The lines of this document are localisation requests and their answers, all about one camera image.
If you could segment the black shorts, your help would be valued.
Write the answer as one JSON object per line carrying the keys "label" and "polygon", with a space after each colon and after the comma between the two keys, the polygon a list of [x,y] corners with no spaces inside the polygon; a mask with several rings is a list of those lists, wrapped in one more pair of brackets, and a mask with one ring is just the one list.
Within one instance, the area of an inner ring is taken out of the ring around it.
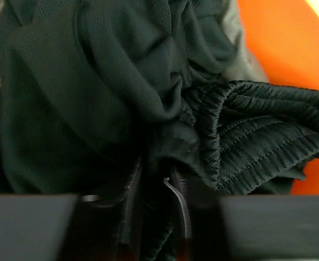
{"label": "black shorts", "polygon": [[6,1],[0,193],[88,194],[144,164],[141,260],[176,260],[163,179],[287,194],[319,158],[319,91],[227,80],[213,1]]}

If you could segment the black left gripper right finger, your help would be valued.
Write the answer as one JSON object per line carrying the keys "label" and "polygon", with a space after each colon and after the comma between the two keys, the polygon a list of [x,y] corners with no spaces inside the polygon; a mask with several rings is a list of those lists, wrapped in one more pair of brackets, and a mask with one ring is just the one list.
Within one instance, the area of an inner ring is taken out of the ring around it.
{"label": "black left gripper right finger", "polygon": [[172,169],[178,260],[319,260],[319,196],[219,196]]}

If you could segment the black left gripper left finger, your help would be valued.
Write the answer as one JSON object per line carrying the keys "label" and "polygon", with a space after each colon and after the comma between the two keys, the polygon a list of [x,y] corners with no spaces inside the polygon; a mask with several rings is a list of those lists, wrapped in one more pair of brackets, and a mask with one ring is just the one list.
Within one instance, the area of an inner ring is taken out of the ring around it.
{"label": "black left gripper left finger", "polygon": [[0,194],[0,260],[138,260],[141,170],[99,195]]}

